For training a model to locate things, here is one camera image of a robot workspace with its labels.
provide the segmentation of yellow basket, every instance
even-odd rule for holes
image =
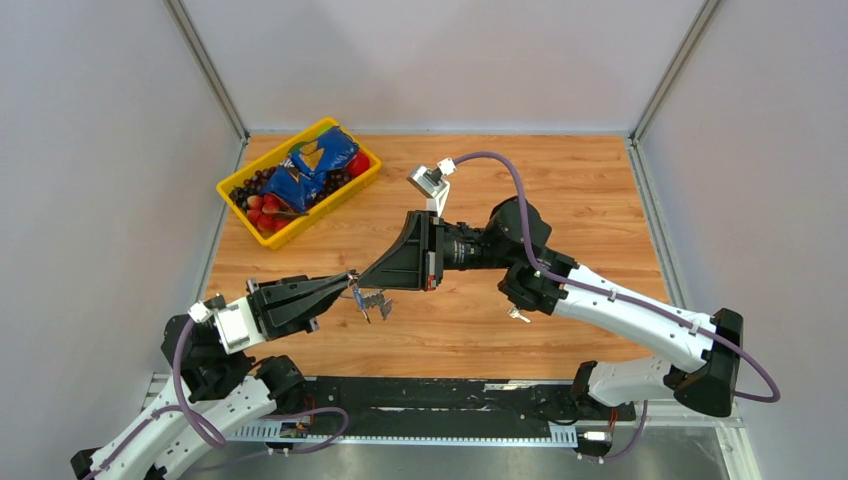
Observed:
[[[357,192],[373,183],[374,180],[377,180],[377,173],[380,171],[380,167],[383,166],[383,163],[380,162],[380,159],[377,158],[374,153],[371,152],[371,150],[368,150],[365,145],[357,141],[356,138],[354,138],[353,135],[350,134],[350,132],[345,130],[344,127],[341,127],[344,133],[350,136],[350,138],[352,138],[354,142],[359,144],[359,149],[368,157],[368,160],[371,161],[371,166],[368,167],[368,170],[366,170],[364,173],[354,178],[350,183],[336,190],[335,192],[333,192],[332,195],[325,198],[317,205],[309,209],[309,215],[305,217],[299,217],[293,220],[290,224],[286,225],[285,228],[269,237],[263,237],[262,234],[259,233],[259,230],[257,230],[256,227],[254,227],[250,223],[250,221],[247,220],[245,212],[242,212],[241,209],[230,199],[230,192],[235,187],[243,185],[244,181],[248,178],[253,177],[256,170],[264,170],[268,167],[279,165],[280,162],[285,160],[286,156],[288,156],[289,149],[291,149],[291,147],[294,146],[295,143],[312,141],[317,138],[318,135],[321,135],[322,133],[326,132],[331,127],[341,127],[341,125],[339,125],[339,122],[337,122],[331,117],[324,118],[318,121],[318,123],[316,123],[315,125],[312,125],[303,132],[292,137],[279,147],[271,150],[262,157],[258,158],[250,165],[245,166],[238,172],[230,175],[229,177],[225,178],[220,183],[218,183],[218,194],[221,195],[221,198],[223,198],[225,202],[227,202],[227,205],[230,206],[233,213],[235,213],[236,216],[241,219],[241,223],[243,223],[244,226],[248,230],[250,230],[250,233],[253,234],[253,237],[256,238],[256,241],[262,244],[262,246],[268,247],[272,250],[280,248],[294,237],[300,235],[301,232],[312,226],[313,223],[320,220],[321,217],[332,212],[333,210],[338,208],[339,205],[346,202],[347,199],[354,196]]]

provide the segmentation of gray surface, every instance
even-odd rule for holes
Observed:
[[[725,2],[645,141],[695,310],[783,390],[739,401],[763,478],[845,478],[848,2]],[[740,385],[765,392],[742,367]]]
[[[185,0],[248,128],[630,131],[702,0]]]
[[[616,442],[629,440],[620,428]],[[260,450],[231,444],[202,458],[213,465]],[[628,457],[606,465],[578,461],[573,452],[552,448],[405,447],[336,445],[310,455],[260,458],[226,470],[183,476],[186,480],[479,480],[479,479],[651,479],[727,478],[715,433],[708,428],[648,428]]]
[[[68,479],[163,370],[239,142],[161,1],[0,2],[0,477]]]

